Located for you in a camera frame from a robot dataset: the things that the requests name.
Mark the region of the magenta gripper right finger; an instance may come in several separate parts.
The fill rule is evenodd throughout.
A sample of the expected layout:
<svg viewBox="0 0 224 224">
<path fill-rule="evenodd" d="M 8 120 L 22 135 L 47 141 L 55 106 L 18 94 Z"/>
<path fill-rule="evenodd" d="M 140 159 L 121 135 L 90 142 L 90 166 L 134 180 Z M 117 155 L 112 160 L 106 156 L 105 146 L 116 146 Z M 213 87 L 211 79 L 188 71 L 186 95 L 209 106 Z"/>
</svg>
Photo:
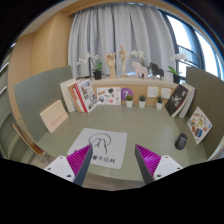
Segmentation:
<svg viewBox="0 0 224 224">
<path fill-rule="evenodd" d="M 138 144 L 135 145 L 135 157 L 138 162 L 144 183 L 152 183 L 154 172 L 161 160 L 161 157 L 151 150 Z"/>
</svg>

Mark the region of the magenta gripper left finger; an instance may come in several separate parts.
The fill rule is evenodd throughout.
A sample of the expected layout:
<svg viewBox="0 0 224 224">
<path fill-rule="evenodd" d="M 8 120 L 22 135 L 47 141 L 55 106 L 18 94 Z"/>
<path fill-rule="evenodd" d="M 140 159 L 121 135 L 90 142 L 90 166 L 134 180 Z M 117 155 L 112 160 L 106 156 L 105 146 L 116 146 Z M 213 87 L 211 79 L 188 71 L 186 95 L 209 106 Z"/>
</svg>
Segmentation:
<svg viewBox="0 0 224 224">
<path fill-rule="evenodd" d="M 74 183 L 82 186 L 93 155 L 91 145 L 87 145 L 67 157 L 67 161 L 75 175 Z"/>
</svg>

